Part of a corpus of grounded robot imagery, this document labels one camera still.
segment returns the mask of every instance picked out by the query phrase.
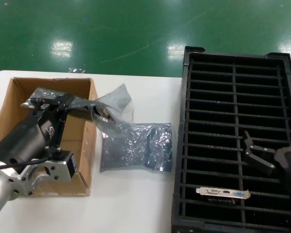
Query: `robot logo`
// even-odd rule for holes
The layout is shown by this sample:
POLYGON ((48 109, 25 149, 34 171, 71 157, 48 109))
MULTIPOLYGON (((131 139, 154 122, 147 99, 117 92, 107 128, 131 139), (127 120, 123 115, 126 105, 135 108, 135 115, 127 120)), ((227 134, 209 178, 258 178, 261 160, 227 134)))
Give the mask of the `robot logo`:
POLYGON ((54 136, 54 133, 55 133, 54 127, 51 126, 51 127, 47 128, 47 132, 49 133, 50 138, 52 138, 54 136))

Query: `cable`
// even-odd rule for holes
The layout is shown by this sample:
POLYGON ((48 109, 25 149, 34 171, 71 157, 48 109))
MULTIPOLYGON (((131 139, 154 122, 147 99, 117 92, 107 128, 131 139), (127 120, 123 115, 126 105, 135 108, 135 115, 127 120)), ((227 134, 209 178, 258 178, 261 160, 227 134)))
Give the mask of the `cable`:
POLYGON ((11 165, 1 165, 0 166, 0 170, 1 169, 7 169, 7 168, 15 168, 15 167, 28 166, 28 165, 41 164, 41 163, 46 162, 47 160, 49 160, 49 158, 48 157, 45 157, 43 159, 32 160, 32 161, 25 162, 25 163, 11 164, 11 165))

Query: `green floor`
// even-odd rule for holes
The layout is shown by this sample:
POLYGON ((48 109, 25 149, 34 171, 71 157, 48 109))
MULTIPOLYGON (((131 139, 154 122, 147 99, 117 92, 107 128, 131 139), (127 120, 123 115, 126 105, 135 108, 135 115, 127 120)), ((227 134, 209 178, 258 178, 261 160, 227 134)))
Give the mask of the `green floor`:
POLYGON ((181 77, 186 45, 291 54, 291 0, 0 0, 0 70, 181 77))

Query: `metal expansion bracket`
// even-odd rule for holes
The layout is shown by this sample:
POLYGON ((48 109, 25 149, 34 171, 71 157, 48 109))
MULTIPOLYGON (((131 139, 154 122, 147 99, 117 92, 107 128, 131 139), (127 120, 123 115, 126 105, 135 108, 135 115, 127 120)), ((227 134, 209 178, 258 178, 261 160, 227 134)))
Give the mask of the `metal expansion bracket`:
POLYGON ((209 188, 200 187, 196 189, 196 193, 206 196, 215 196, 223 198, 238 198, 238 199, 248 199, 250 197, 249 191, 233 190, 226 188, 209 188))

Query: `cardboard box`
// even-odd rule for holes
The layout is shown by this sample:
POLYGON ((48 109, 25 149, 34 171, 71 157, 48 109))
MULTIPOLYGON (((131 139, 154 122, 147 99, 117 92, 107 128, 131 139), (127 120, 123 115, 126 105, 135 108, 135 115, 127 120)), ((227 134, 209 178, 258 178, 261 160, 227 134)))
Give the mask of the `cardboard box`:
MULTIPOLYGON (((92 79, 11 79, 0 111, 0 141, 23 120, 29 109, 21 107, 37 87, 71 93, 94 100, 97 93, 92 79)), ((68 116, 60 147, 74 153, 78 171, 70 183, 42 182, 32 196, 89 196, 95 154, 96 127, 93 123, 68 116)))

